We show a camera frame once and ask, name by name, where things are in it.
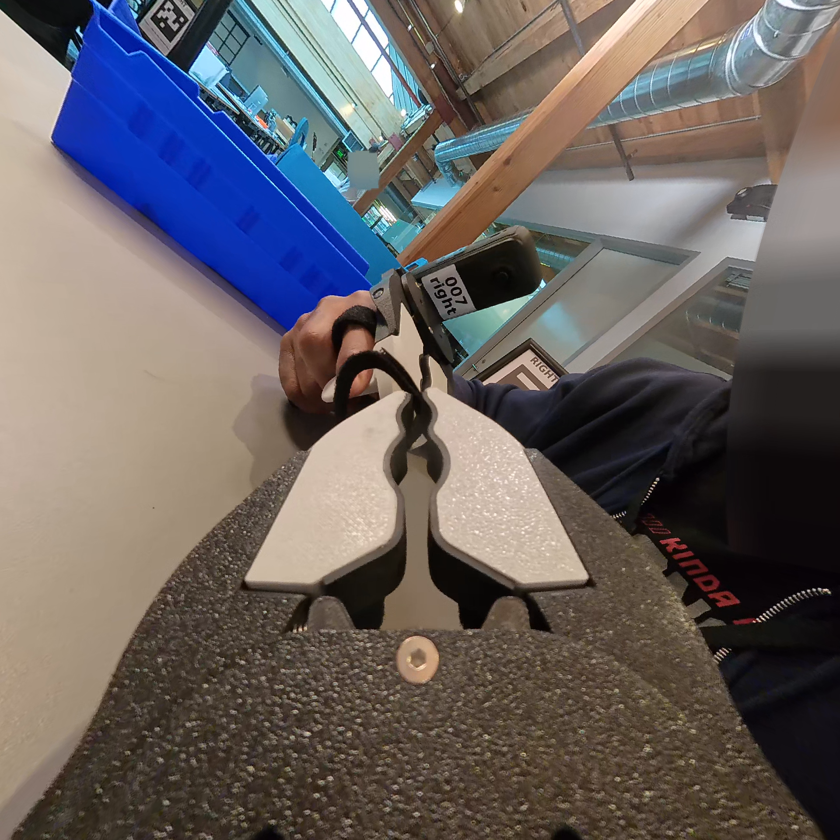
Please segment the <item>person's right hand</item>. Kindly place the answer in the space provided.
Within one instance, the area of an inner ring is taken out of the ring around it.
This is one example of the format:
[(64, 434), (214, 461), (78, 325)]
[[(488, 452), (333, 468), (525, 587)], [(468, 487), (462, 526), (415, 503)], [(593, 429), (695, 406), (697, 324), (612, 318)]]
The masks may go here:
[(323, 389), (349, 358), (375, 346), (373, 336), (366, 329), (353, 325), (345, 330), (339, 350), (333, 347), (335, 320), (357, 306), (375, 310), (368, 290), (357, 290), (347, 297), (325, 297), (314, 310), (303, 314), (281, 339), (280, 383), (288, 401), (305, 413), (331, 413), (332, 405), (322, 399)]

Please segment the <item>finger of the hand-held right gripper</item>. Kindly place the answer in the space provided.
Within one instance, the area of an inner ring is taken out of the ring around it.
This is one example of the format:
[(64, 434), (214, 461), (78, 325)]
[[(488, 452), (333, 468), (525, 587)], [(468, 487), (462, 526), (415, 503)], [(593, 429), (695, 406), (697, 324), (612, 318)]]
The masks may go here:
[(380, 400), (402, 392), (412, 398), (423, 393), (424, 342), (414, 322), (376, 323), (374, 351), (381, 365), (374, 371), (375, 393)]

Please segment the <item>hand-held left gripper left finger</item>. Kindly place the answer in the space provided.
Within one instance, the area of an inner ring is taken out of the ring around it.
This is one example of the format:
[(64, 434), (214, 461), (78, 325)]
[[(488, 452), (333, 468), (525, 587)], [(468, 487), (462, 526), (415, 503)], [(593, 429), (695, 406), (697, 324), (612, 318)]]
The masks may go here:
[(378, 560), (404, 534), (404, 413), (394, 392), (311, 447), (245, 575), (249, 589), (316, 594)]

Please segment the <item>framed wall sign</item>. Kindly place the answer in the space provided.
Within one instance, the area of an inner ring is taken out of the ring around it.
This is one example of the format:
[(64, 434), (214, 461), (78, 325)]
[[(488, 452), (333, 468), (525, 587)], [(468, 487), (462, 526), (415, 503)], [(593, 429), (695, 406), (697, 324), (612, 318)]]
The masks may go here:
[(567, 370), (535, 340), (517, 347), (478, 371), (474, 379), (485, 385), (514, 385), (527, 392), (546, 392), (567, 375)]

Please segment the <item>large blue plastic bin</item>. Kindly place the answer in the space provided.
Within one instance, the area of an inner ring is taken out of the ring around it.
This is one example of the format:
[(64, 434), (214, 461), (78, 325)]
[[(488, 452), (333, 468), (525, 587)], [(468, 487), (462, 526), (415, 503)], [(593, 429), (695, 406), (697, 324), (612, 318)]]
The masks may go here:
[(99, 3), (54, 145), (289, 329), (368, 263), (194, 79)]

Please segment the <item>silver air duct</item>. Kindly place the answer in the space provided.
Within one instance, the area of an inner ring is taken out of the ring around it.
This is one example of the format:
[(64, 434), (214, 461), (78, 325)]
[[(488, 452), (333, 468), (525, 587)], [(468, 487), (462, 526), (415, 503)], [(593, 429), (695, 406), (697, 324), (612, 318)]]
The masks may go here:
[[(765, 2), (746, 23), (657, 58), (598, 115), (589, 130), (660, 121), (669, 113), (756, 98), (820, 44), (838, 21), (838, 2)], [(621, 137), (624, 162), (667, 165), (758, 158), (768, 150), (759, 105), (753, 113)]]

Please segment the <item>blue plastic bins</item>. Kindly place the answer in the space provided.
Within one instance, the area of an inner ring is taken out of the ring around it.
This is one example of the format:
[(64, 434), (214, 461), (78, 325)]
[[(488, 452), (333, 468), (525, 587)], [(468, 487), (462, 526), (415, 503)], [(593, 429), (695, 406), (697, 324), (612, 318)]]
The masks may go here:
[(304, 150), (307, 134), (308, 121), (302, 119), (288, 146), (280, 153), (276, 166), (334, 228), (343, 243), (350, 247), (351, 255), (363, 260), (364, 275), (371, 285), (375, 285), (384, 273), (398, 270), (400, 265), (391, 250), (368, 228), (345, 195)]

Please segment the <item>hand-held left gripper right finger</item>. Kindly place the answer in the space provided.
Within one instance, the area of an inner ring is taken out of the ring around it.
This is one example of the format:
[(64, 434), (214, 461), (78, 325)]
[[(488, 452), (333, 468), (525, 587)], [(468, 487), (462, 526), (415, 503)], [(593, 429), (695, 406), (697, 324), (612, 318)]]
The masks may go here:
[(428, 439), (440, 455), (430, 532), (446, 553), (523, 593), (590, 580), (525, 448), (502, 426), (431, 387)]

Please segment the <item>wooden post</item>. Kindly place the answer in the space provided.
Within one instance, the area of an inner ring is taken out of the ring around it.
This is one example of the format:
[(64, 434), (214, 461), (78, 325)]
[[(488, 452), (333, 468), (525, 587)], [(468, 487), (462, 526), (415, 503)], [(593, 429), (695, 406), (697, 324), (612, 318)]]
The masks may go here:
[(636, 1), (400, 254), (434, 260), (473, 243), (705, 1)]

